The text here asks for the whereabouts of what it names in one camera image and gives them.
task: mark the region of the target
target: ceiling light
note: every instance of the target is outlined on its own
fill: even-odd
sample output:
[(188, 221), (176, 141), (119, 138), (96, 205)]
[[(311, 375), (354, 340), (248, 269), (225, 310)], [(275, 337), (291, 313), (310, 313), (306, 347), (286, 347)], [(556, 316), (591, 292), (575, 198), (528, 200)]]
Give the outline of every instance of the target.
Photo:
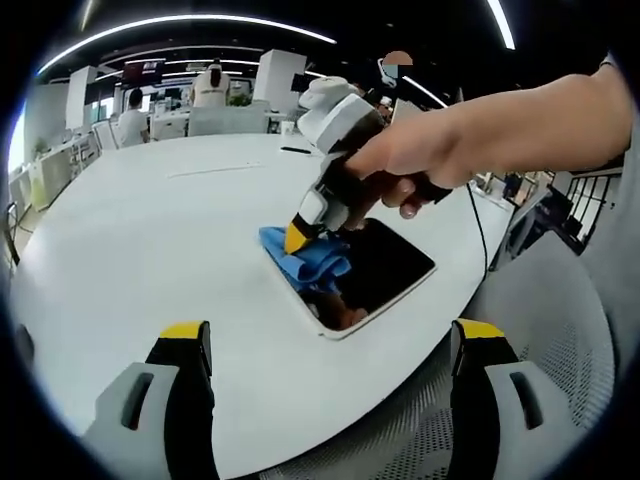
[(496, 22), (498, 23), (498, 27), (500, 28), (500, 33), (502, 33), (504, 46), (507, 47), (509, 50), (515, 50), (516, 46), (513, 43), (511, 30), (509, 30), (509, 24), (507, 23), (507, 17), (504, 16), (504, 11), (502, 10), (502, 5), (500, 5), (500, 1), (487, 0), (487, 2), (489, 2), (489, 6), (491, 7), (493, 16), (496, 18)]
[(165, 48), (156, 48), (154, 50), (145, 50), (144, 52), (138, 53), (130, 53), (129, 55), (125, 55), (123, 57), (114, 58), (112, 60), (107, 60), (104, 65), (109, 63), (120, 62), (122, 60), (126, 60), (127, 58), (139, 57), (140, 55), (151, 55), (152, 53), (161, 53), (161, 52), (171, 52), (174, 50), (195, 50), (198, 48), (205, 49), (218, 49), (218, 50), (245, 50), (247, 52), (264, 52), (262, 48), (254, 48), (254, 47), (237, 47), (235, 45), (185, 45), (180, 47), (165, 47)]
[(442, 100), (440, 100), (438, 97), (436, 97), (433, 93), (431, 93), (429, 90), (427, 90), (426, 88), (424, 88), (422, 85), (420, 85), (418, 82), (416, 82), (415, 80), (413, 80), (410, 77), (402, 77), (404, 80), (406, 80), (407, 82), (409, 82), (411, 85), (413, 85), (414, 87), (416, 87), (418, 90), (421, 90), (422, 92), (426, 93), (427, 95), (429, 95), (431, 98), (433, 98), (436, 102), (438, 102), (440, 105), (442, 105), (444, 108), (447, 108), (449, 105), (447, 105), (446, 103), (444, 103)]
[(315, 32), (311, 32), (309, 30), (304, 30), (302, 28), (294, 27), (291, 25), (287, 25), (279, 22), (272, 22), (271, 20), (263, 20), (261, 18), (253, 18), (253, 17), (241, 17), (237, 15), (216, 15), (216, 14), (192, 14), (192, 15), (171, 15), (166, 17), (156, 17), (156, 18), (148, 18), (146, 20), (139, 20), (137, 22), (126, 23), (124, 25), (119, 25), (117, 27), (110, 28), (103, 32), (97, 33), (89, 38), (85, 38), (81, 42), (78, 42), (71, 47), (67, 48), (63, 52), (59, 53), (47, 63), (45, 63), (40, 70), (38, 70), (38, 75), (41, 75), (44, 71), (49, 69), (51, 66), (55, 65), (61, 59), (66, 57), (67, 55), (79, 50), (80, 48), (88, 45), (90, 43), (95, 42), (96, 40), (100, 40), (101, 38), (107, 37), (109, 35), (113, 35), (114, 33), (123, 32), (125, 30), (131, 30), (138, 27), (144, 27), (147, 25), (153, 25), (156, 23), (167, 23), (167, 22), (179, 22), (179, 21), (209, 21), (209, 20), (218, 20), (218, 21), (228, 21), (228, 22), (243, 22), (243, 23), (255, 23), (258, 25), (265, 25), (268, 27), (281, 28), (284, 30), (289, 30), (291, 32), (300, 33), (302, 35), (306, 35), (308, 37), (316, 38), (318, 40), (322, 40), (327, 43), (337, 43), (333, 38), (325, 37), (324, 35), (320, 35)]
[(164, 62), (165, 60), (166, 58), (141, 58), (140, 60), (129, 60), (124, 63), (125, 65), (129, 65), (130, 63)]
[(199, 73), (204, 72), (205, 70), (197, 70), (195, 72), (175, 72), (175, 73), (163, 73), (163, 77), (179, 77), (181, 75), (197, 75)]
[[(193, 72), (163, 73), (162, 76), (163, 77), (180, 77), (180, 76), (183, 76), (183, 75), (197, 75), (197, 74), (202, 73), (202, 72), (206, 72), (206, 70), (197, 70), (197, 71), (193, 71)], [(227, 71), (227, 70), (223, 70), (222, 73), (226, 73), (227, 75), (242, 75), (242, 72)]]
[[(220, 60), (222, 63), (236, 63), (238, 65), (260, 65), (260, 62), (250, 62), (249, 60)], [(166, 62), (165, 65), (177, 65), (179, 63), (211, 63), (213, 59), (202, 59), (202, 60), (172, 60), (171, 62)]]
[(87, 6), (84, 8), (84, 15), (82, 16), (82, 22), (80, 23), (80, 30), (84, 31), (87, 28), (87, 22), (89, 21), (89, 16), (91, 15), (91, 10), (93, 10), (93, 0), (88, 0)]
[(104, 80), (105, 78), (113, 77), (115, 75), (122, 75), (123, 72), (124, 70), (118, 70), (117, 72), (107, 73), (106, 75), (103, 75), (101, 77), (96, 77), (94, 82), (99, 82), (100, 80)]

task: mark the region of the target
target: computer screen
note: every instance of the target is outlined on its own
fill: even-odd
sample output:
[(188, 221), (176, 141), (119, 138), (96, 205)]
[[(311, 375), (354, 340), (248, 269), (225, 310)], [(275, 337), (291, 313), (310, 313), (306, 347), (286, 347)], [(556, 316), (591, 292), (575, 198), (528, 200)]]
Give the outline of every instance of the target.
[(142, 97), (142, 107), (140, 108), (140, 111), (148, 112), (150, 105), (151, 105), (151, 95), (144, 95)]
[(300, 93), (306, 92), (311, 80), (313, 79), (308, 75), (302, 75), (300, 73), (294, 74), (293, 81), (291, 82), (291, 91)]
[(164, 98), (175, 98), (176, 100), (181, 100), (182, 91), (179, 88), (167, 88), (164, 91)]
[(122, 73), (123, 88), (135, 88), (155, 85), (162, 82), (164, 62), (137, 62), (124, 66)]

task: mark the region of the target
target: human hand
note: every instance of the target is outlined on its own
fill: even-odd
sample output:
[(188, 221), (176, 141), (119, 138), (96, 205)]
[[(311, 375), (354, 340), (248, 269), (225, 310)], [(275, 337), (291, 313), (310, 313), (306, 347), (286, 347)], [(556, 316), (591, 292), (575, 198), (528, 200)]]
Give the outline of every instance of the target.
[(403, 218), (416, 216), (428, 203), (416, 193), (412, 174), (428, 175), (442, 188), (464, 185), (473, 172), (453, 160), (457, 144), (455, 112), (427, 112), (396, 122), (373, 137), (346, 163), (345, 168), (367, 185), (366, 201), (350, 212), (346, 228), (356, 228), (380, 199), (399, 208)]

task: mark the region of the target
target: round table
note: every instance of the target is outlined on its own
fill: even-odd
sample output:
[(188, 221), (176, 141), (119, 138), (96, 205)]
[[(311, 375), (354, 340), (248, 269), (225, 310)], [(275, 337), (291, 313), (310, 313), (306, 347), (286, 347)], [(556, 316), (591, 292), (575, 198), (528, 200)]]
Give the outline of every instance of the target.
[[(412, 221), (371, 213), (437, 270), (341, 341), (309, 328), (258, 242), (286, 225), (319, 173), (318, 155), (278, 135), (218, 135), (107, 151), (56, 200), (24, 251), (12, 309), (31, 332), (35, 373), (70, 429), (159, 333), (211, 324), (212, 445), (222, 478), (291, 459), (334, 436), (397, 388), (478, 287), (483, 253), (465, 189)], [(476, 203), (489, 255), (511, 207)]]

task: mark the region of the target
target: blue cloth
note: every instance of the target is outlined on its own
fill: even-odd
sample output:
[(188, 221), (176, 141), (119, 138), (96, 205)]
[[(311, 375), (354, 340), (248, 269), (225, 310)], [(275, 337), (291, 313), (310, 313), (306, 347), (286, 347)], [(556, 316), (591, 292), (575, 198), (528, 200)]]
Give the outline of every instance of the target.
[(297, 292), (339, 293), (336, 278), (351, 270), (346, 243), (337, 238), (318, 238), (295, 255), (287, 255), (284, 228), (263, 227), (259, 233), (262, 246)]

